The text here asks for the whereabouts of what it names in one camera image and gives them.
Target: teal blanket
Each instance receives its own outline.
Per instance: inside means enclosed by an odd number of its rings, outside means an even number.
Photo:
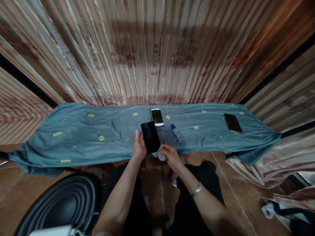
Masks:
[[[96,107],[64,103],[42,122],[33,138],[9,153],[9,159],[28,173],[46,176],[58,174],[52,167],[128,160],[135,130],[141,132],[140,125],[151,121],[151,108],[162,110],[165,128],[158,131],[161,142],[175,147],[179,154],[238,152],[237,158],[251,166],[281,137],[240,104]],[[224,113],[237,117],[243,133],[228,129]],[[171,124],[181,131],[185,142],[175,141]]]

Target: smartphone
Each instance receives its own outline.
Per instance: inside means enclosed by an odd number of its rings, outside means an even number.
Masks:
[[[147,153],[157,152],[161,146],[158,132],[153,121],[141,124],[143,139]]]
[[[230,115],[230,114],[224,114],[225,121],[227,123],[227,127],[229,130],[238,132],[238,133],[243,133],[239,122],[237,121],[236,116]]]
[[[157,128],[164,127],[164,120],[163,120],[163,116],[162,116],[162,112],[160,108],[151,109],[151,119]]]

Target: black pants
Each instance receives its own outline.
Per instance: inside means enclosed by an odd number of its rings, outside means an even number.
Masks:
[[[105,202],[126,166],[127,163],[119,166],[110,175],[104,196]],[[185,166],[201,181],[202,185],[224,205],[215,165],[210,161],[205,161],[200,166]],[[175,206],[174,222],[169,227],[166,235],[212,235],[203,222],[193,198],[190,196],[179,177],[177,178],[177,187],[180,190],[180,195]],[[141,193],[141,181],[139,176],[136,180],[123,235],[152,235],[151,217]]]

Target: floor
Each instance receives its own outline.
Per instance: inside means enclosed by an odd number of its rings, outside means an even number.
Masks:
[[[9,152],[18,146],[0,146],[0,150]],[[202,159],[207,159],[216,165],[226,208],[247,235],[290,235],[277,219],[267,219],[260,210],[263,205],[262,196],[271,196],[272,193],[283,194],[282,189],[257,187],[233,170],[224,161],[225,155],[223,152],[204,152],[183,155],[183,157],[187,164],[197,166]],[[105,173],[109,173],[122,163],[103,164],[100,167]],[[170,173],[167,163],[160,162],[156,158],[145,159],[141,165],[142,192],[152,220],[158,219],[165,213],[169,215],[171,222],[174,219],[179,190],[171,185]],[[32,203],[53,183],[69,174],[64,172],[57,178],[46,178],[27,175],[13,163],[1,166],[0,235],[13,235]],[[161,230],[155,231],[154,235],[162,235]]]

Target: white smartphone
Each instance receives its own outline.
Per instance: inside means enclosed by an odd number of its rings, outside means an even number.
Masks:
[[[164,127],[164,120],[160,108],[151,109],[151,118],[155,124],[155,127]]]

